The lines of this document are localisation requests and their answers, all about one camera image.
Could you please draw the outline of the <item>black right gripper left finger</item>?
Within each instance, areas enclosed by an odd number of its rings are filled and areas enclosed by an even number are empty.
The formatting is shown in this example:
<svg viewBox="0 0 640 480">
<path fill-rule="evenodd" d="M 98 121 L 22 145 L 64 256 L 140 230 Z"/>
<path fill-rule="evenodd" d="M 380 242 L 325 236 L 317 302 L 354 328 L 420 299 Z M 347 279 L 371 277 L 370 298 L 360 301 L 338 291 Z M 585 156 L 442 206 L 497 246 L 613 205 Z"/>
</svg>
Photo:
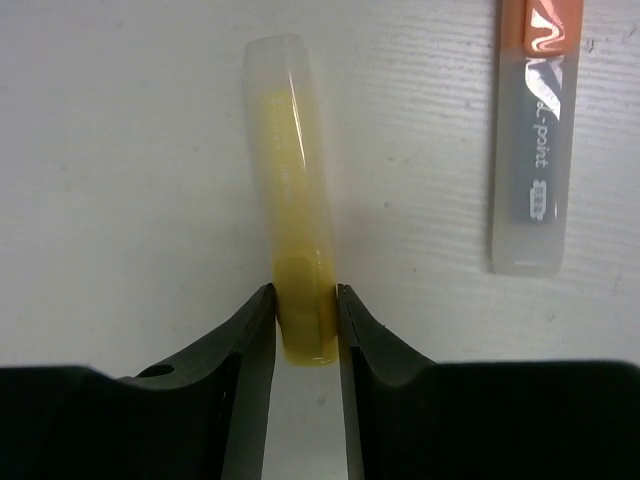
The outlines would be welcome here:
<svg viewBox="0 0 640 480">
<path fill-rule="evenodd" d="M 258 479 L 275 365 L 275 291 L 135 376 L 1 372 L 5 479 Z"/>
</svg>

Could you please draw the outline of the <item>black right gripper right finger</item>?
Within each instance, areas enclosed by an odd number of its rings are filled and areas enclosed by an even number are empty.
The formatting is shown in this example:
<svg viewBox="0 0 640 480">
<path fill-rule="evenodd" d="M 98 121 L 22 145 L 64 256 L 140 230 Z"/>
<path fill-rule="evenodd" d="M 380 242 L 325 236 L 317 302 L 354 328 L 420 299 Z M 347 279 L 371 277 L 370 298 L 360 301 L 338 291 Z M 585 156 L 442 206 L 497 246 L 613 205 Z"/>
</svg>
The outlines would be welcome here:
<svg viewBox="0 0 640 480">
<path fill-rule="evenodd" d="M 635 479 L 639 369 L 620 361 L 437 363 L 337 289 L 352 479 Z"/>
</svg>

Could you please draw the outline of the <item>orange highlighter pen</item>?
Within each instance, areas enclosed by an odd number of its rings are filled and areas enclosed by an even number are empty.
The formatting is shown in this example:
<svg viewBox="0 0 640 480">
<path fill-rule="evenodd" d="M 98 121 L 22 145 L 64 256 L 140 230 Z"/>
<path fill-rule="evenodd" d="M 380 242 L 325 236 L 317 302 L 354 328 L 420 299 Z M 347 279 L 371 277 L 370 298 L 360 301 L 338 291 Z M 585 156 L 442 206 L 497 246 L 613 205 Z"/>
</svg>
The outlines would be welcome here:
<svg viewBox="0 0 640 480">
<path fill-rule="evenodd" d="M 584 4 L 503 1 L 491 261 L 500 275 L 562 264 Z"/>
</svg>

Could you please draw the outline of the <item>yellow highlighter pen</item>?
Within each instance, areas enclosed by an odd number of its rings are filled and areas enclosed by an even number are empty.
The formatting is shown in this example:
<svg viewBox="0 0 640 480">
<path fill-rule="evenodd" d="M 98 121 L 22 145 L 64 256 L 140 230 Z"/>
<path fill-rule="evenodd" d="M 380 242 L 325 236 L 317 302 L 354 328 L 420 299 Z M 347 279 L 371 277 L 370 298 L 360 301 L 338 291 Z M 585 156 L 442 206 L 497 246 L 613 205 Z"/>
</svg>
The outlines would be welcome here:
<svg viewBox="0 0 640 480">
<path fill-rule="evenodd" d="M 249 42 L 243 87 L 284 354 L 293 365 L 330 364 L 337 358 L 331 212 L 302 38 L 282 34 Z"/>
</svg>

